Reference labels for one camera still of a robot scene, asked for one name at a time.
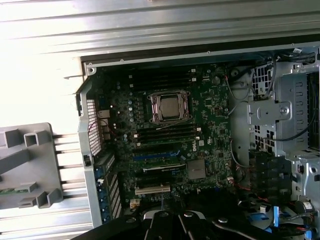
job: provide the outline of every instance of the pci slot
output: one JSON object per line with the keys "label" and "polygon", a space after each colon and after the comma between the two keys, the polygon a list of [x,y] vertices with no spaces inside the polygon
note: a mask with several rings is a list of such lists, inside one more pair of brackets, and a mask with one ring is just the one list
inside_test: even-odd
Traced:
{"label": "pci slot", "polygon": [[166,193],[170,192],[170,185],[164,185],[164,186],[151,186],[151,187],[145,187],[136,189],[134,191],[135,195],[147,195],[147,194],[158,194],[158,193]]}

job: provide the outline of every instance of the black pcie slot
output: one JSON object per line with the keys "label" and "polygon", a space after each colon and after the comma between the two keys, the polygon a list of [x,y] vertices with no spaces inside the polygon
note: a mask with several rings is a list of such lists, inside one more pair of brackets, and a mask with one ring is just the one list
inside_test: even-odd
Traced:
{"label": "black pcie slot", "polygon": [[188,123],[188,124],[179,124],[179,125],[173,125],[173,126],[168,126],[162,129],[158,129],[157,127],[150,127],[150,128],[141,128],[137,129],[137,134],[158,134],[158,133],[165,133],[165,132],[172,132],[175,130],[190,130],[190,129],[195,129],[197,128],[197,125],[194,123]]}
{"label": "black pcie slot", "polygon": [[146,137],[144,139],[138,139],[140,143],[159,141],[159,140],[173,140],[173,139],[187,139],[187,138],[195,138],[196,133],[184,133],[177,135],[168,135],[168,136],[160,136],[160,137]]}
{"label": "black pcie slot", "polygon": [[162,144],[157,146],[146,146],[146,147],[135,148],[132,150],[132,153],[133,154],[145,154],[145,153],[159,154],[159,153],[165,153],[165,152],[172,152],[174,150],[175,150],[174,144]]}
{"label": "black pcie slot", "polygon": [[156,141],[156,140],[167,140],[167,139],[180,139],[180,138],[189,138],[196,137],[197,131],[193,132],[171,132],[167,134],[158,134],[154,136],[141,136],[138,137],[138,142],[143,143],[147,141]]}

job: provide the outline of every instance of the pcie slot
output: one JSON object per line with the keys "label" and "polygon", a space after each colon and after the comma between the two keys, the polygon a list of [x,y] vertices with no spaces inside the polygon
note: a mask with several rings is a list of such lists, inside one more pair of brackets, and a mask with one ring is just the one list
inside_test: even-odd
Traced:
{"label": "pcie slot", "polygon": [[167,153],[175,150],[174,144],[163,144],[161,146],[146,146],[141,148],[135,148],[132,150],[133,154],[158,154]]}
{"label": "pcie slot", "polygon": [[171,140],[171,139],[189,139],[189,138],[196,138],[197,132],[192,133],[180,133],[180,134],[173,134],[167,136],[154,136],[154,137],[144,137],[139,138],[138,142],[145,143],[145,142],[152,142],[152,141],[160,141],[160,140]]}
{"label": "pcie slot", "polygon": [[151,187],[136,189],[134,191],[135,195],[157,194],[157,193],[166,193],[166,192],[170,192],[170,185],[151,186]]}
{"label": "pcie slot", "polygon": [[141,128],[137,130],[138,134],[142,133],[149,133],[149,134],[158,134],[158,133],[165,133],[165,132],[171,132],[172,130],[189,130],[196,128],[197,125],[194,123],[188,123],[188,124],[176,124],[173,126],[168,126],[163,129],[158,129],[158,127],[150,127],[150,128]]}

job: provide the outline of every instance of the green circuit board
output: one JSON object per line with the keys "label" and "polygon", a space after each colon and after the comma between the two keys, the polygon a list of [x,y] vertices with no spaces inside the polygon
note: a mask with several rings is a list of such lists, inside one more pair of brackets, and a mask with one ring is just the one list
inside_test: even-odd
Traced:
{"label": "green circuit board", "polygon": [[207,64],[121,73],[101,68],[93,76],[104,82],[98,105],[110,117],[102,131],[115,153],[112,171],[123,203],[158,201],[161,193],[136,195],[146,187],[166,185],[188,194],[231,185],[225,72]]}

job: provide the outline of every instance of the silver metal surface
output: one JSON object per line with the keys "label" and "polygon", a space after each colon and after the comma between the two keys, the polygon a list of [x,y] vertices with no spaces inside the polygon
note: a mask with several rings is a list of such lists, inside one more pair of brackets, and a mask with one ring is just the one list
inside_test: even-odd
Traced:
{"label": "silver metal surface", "polygon": [[246,107],[250,125],[272,125],[278,120],[291,118],[289,102],[254,101]]}
{"label": "silver metal surface", "polygon": [[101,219],[96,179],[95,179],[95,173],[94,173],[94,159],[93,159],[92,149],[90,148],[91,145],[89,140],[90,126],[92,126],[94,122],[91,122],[91,125],[89,125],[90,109],[88,108],[87,94],[91,90],[92,84],[93,84],[92,82],[89,82],[88,84],[86,84],[80,94],[81,105],[82,105],[82,115],[80,116],[78,135],[79,135],[80,149],[82,154],[81,157],[83,158],[83,162],[84,162],[84,178],[85,178],[86,190],[87,190],[89,206],[91,211],[91,220],[92,220],[92,225],[95,228],[102,224],[102,219]]}
{"label": "silver metal surface", "polygon": [[317,0],[9,0],[1,52],[75,57],[318,34],[319,11]]}
{"label": "silver metal surface", "polygon": [[[283,76],[275,82],[275,100],[290,103],[291,118],[276,123],[276,139],[292,137],[308,126],[307,75],[287,74],[293,68],[293,63],[278,63],[278,73]],[[276,142],[275,144],[275,154],[278,155],[284,152],[287,157],[295,155],[294,152],[308,148],[308,132],[294,140]]]}
{"label": "silver metal surface", "polygon": [[[315,176],[319,174],[320,159],[319,152],[308,149],[307,152],[300,152],[296,156],[296,161],[292,164],[292,172],[296,177],[296,182],[292,184],[292,198],[299,200],[301,196],[311,200],[314,209],[317,211],[315,214],[314,222],[317,229],[320,228],[320,181],[315,181]],[[298,166],[304,166],[304,173],[298,172]],[[319,237],[319,232],[314,233],[314,238]]]}

